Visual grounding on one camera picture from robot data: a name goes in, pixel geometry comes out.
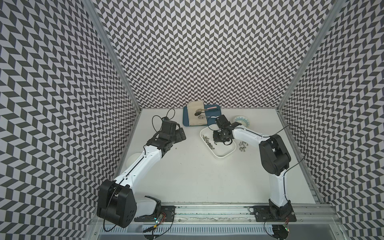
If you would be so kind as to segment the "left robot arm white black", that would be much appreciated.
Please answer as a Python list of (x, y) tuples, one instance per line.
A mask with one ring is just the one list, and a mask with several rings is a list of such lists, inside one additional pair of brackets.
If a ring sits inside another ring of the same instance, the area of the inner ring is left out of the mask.
[(143, 152), (114, 180), (105, 180), (99, 187), (97, 216), (116, 226), (126, 228), (134, 219), (152, 218), (158, 220), (161, 201), (144, 196), (135, 197), (140, 181), (176, 143), (186, 140), (183, 128), (167, 117), (162, 126), (143, 146)]

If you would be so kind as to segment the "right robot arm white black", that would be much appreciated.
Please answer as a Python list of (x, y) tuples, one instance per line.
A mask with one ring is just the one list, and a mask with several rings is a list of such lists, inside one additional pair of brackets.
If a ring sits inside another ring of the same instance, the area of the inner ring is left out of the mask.
[(217, 117), (215, 122), (219, 128), (213, 131), (215, 142), (225, 144), (239, 140), (259, 148), (262, 167), (270, 177), (270, 198), (267, 209), (269, 219), (285, 221), (291, 217), (294, 211), (285, 186), (285, 175), (290, 167), (291, 155), (281, 136), (278, 134), (268, 136), (254, 132), (240, 123), (230, 123), (225, 115)]

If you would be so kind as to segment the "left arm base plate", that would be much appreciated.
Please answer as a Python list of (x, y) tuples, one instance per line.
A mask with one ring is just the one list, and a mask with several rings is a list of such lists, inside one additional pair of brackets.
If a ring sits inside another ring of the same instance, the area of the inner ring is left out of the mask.
[(134, 219), (135, 222), (144, 222), (144, 223), (154, 223), (160, 216), (160, 214), (165, 214), (165, 222), (170, 223), (174, 220), (174, 215), (176, 211), (176, 206), (161, 206), (160, 208), (155, 209), (152, 215), (140, 216)]

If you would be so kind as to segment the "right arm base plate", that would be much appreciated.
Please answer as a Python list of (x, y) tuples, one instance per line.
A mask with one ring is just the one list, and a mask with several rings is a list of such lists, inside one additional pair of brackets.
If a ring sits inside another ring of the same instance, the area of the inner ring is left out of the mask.
[(293, 207), (286, 205), (283, 207), (271, 207), (271, 206), (253, 206), (254, 215), (256, 221), (261, 222), (286, 222), (294, 223), (297, 221), (297, 217), (293, 210)]

